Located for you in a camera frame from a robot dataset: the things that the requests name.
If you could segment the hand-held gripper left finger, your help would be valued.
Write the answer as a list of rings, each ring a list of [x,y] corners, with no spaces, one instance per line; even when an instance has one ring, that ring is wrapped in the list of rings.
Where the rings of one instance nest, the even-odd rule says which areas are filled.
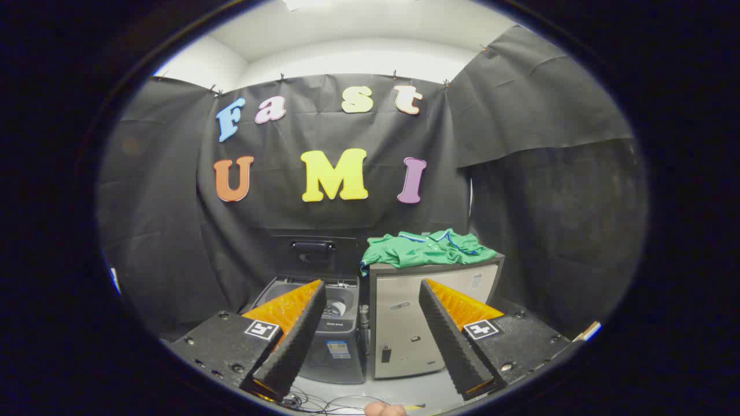
[[[312,281],[248,313],[219,311],[169,349],[219,384],[279,403],[298,377],[326,300],[325,282]]]

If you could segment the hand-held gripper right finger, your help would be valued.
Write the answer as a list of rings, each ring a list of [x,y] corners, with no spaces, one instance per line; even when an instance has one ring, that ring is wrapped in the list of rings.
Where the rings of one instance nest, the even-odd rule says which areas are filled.
[[[497,392],[538,372],[570,346],[565,335],[505,298],[492,306],[426,277],[419,305],[458,394]]]

